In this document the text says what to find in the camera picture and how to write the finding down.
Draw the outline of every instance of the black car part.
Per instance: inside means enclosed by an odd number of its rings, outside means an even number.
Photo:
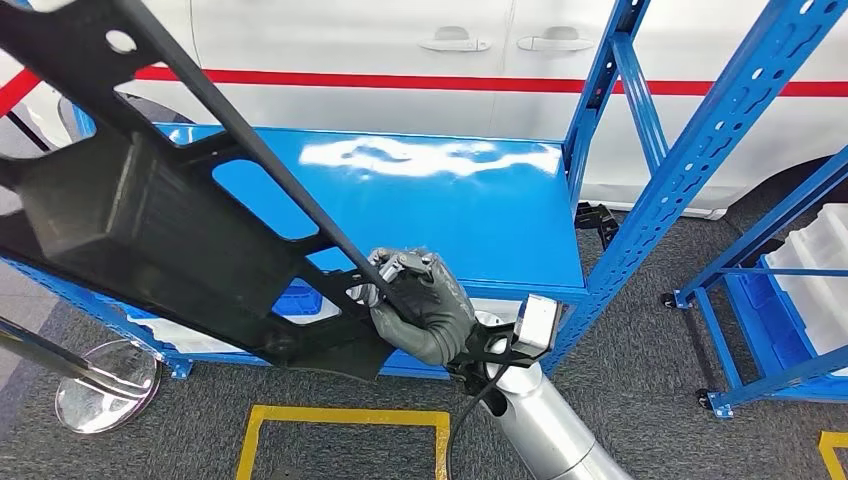
[[[115,31],[132,48],[110,45]],[[0,255],[274,365],[377,374],[394,349],[346,291],[371,283],[414,323],[411,312],[142,2],[78,0],[48,13],[0,2],[0,47],[96,125],[92,137],[40,158],[0,156],[0,185],[23,204],[0,217]],[[223,132],[174,145],[115,92],[157,62]],[[318,233],[282,238],[219,187],[212,170],[234,159],[261,166]],[[356,268],[322,272],[307,258],[333,247]],[[295,277],[341,313],[304,326],[272,313]]]

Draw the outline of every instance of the metal stanchion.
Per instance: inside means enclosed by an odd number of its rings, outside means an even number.
[[[56,416],[78,433],[111,430],[138,415],[162,376],[162,365],[127,340],[80,357],[2,316],[0,347],[65,377],[56,392]]]

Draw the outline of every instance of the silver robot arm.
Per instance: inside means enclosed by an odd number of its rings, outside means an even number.
[[[499,365],[487,364],[490,377]],[[542,373],[508,367],[485,408],[536,480],[630,479]]]
[[[438,256],[377,249],[370,260],[422,317],[417,326],[405,324],[375,289],[350,292],[372,307],[380,335],[425,363],[445,365],[464,378],[466,391],[482,398],[536,480],[631,478],[597,443],[537,362],[553,346],[560,302],[530,295],[514,324],[483,325]],[[499,372],[493,388],[487,385]]]

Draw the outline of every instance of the yellow floor marking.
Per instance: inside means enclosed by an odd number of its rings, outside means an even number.
[[[436,480],[446,480],[445,453],[450,434],[450,414],[418,410],[369,410],[358,408],[276,407],[254,405],[247,421],[247,431],[241,447],[236,480],[250,480],[256,449],[259,446],[259,427],[263,421],[354,423],[370,425],[408,425],[436,428]]]
[[[845,480],[845,470],[839,463],[835,448],[848,448],[848,433],[822,431],[822,436],[819,438],[819,452],[822,454],[827,472],[833,480]]]

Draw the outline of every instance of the caster wheel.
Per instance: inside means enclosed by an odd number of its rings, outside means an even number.
[[[673,293],[663,293],[660,295],[660,302],[662,302],[665,308],[677,308],[677,300],[674,298]]]
[[[695,392],[695,395],[698,397],[698,405],[700,405],[701,408],[712,411],[713,404],[710,401],[710,397],[707,395],[708,392],[709,390],[706,388],[701,388]]]

